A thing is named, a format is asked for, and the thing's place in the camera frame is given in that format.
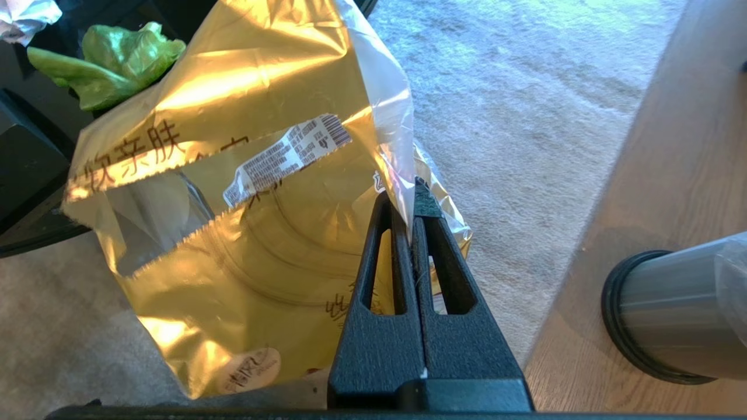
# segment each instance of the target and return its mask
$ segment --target black table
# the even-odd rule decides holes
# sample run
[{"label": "black table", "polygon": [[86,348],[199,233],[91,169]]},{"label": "black table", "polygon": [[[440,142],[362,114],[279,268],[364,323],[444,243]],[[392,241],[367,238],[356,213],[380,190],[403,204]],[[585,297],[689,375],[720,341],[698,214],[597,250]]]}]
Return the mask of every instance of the black table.
[{"label": "black table", "polygon": [[[137,30],[159,22],[170,39],[192,39],[215,0],[58,0],[59,22],[31,46],[82,57],[91,25]],[[376,0],[356,0],[368,15]],[[103,112],[78,107],[72,91],[36,71],[25,48],[0,42],[0,258],[86,232],[60,211],[69,163],[82,128]]]}]

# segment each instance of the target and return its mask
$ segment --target chip bag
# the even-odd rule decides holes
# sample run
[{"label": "chip bag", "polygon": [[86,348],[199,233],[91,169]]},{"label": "chip bag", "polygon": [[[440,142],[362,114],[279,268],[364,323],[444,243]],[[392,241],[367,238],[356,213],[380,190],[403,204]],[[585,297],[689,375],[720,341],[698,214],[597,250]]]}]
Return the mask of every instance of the chip bag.
[{"label": "chip bag", "polygon": [[[374,201],[411,223],[416,175],[466,252],[407,79],[355,5],[219,0],[159,83],[81,132],[63,209],[197,398],[331,364]],[[394,313],[387,258],[374,294]]]}]

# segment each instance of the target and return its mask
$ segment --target wooden surface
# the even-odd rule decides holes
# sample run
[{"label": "wooden surface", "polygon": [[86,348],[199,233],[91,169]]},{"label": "wooden surface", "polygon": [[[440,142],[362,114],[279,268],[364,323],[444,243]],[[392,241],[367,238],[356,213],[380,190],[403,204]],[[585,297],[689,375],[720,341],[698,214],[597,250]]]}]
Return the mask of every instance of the wooden surface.
[{"label": "wooden surface", "polygon": [[525,373],[538,410],[747,414],[747,382],[679,386],[614,348],[599,300],[634,253],[747,230],[747,1],[692,0]]}]

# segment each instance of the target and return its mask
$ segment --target gray carpet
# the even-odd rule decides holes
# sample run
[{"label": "gray carpet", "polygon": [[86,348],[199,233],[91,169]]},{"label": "gray carpet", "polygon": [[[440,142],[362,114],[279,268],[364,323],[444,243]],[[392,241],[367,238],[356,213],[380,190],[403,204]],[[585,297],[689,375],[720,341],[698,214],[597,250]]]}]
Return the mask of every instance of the gray carpet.
[{"label": "gray carpet", "polygon": [[[371,16],[522,364],[684,2],[380,0]],[[185,403],[91,234],[0,260],[0,334],[3,418],[93,398]],[[323,382],[198,404],[320,407]]]}]

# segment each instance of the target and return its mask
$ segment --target crumpled white paper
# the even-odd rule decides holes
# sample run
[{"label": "crumpled white paper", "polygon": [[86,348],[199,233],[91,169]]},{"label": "crumpled white paper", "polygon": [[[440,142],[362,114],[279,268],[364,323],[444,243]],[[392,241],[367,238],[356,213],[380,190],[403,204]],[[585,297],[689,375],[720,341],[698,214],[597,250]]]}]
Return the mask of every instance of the crumpled white paper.
[{"label": "crumpled white paper", "polygon": [[0,0],[0,40],[27,46],[34,34],[61,16],[53,0]]}]

